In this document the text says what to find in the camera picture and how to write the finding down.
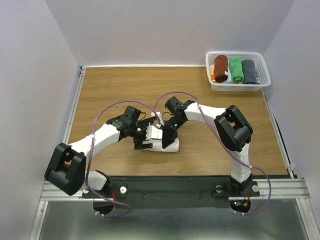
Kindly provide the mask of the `white towel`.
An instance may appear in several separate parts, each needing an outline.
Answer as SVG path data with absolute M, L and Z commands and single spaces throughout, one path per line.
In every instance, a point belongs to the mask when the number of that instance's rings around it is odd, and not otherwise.
M 150 139 L 142 142 L 144 145 L 152 144 L 151 148 L 146 148 L 144 151 L 150 152 L 163 152 L 163 153 L 176 153 L 180 148 L 180 140 L 176 138 L 173 143 L 168 145 L 166 148 L 162 147 L 162 140 L 159 139 Z

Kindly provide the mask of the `dark blue towel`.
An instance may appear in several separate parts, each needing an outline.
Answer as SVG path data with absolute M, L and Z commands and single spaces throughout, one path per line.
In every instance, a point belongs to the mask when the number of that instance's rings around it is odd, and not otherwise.
M 245 59 L 242 61 L 243 84 L 257 84 L 256 68 L 254 61 Z

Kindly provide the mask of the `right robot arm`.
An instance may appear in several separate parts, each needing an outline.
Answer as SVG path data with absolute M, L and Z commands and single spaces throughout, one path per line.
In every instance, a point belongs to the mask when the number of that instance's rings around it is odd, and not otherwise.
M 166 149 L 178 138 L 178 129 L 187 121 L 197 121 L 215 127 L 218 139 L 231 156 L 230 189 L 235 195 L 242 195 L 252 181 L 249 163 L 249 147 L 253 129 L 242 112 L 235 105 L 215 108 L 198 104 L 193 100 L 179 101 L 175 96 L 166 103 L 172 117 L 164 122 L 162 148 Z

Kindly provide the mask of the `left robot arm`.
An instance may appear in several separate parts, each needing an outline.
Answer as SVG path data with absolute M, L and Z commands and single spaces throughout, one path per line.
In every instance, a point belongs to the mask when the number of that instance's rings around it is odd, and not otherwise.
M 69 145 L 58 144 L 50 158 L 44 174 L 46 181 L 69 196 L 82 189 L 92 188 L 100 197 L 111 193 L 111 180 L 101 171 L 87 170 L 94 155 L 106 147 L 131 137 L 140 149 L 146 140 L 148 126 L 157 116 L 139 120 L 142 112 L 127 106 L 124 113 L 106 121 L 98 130 Z

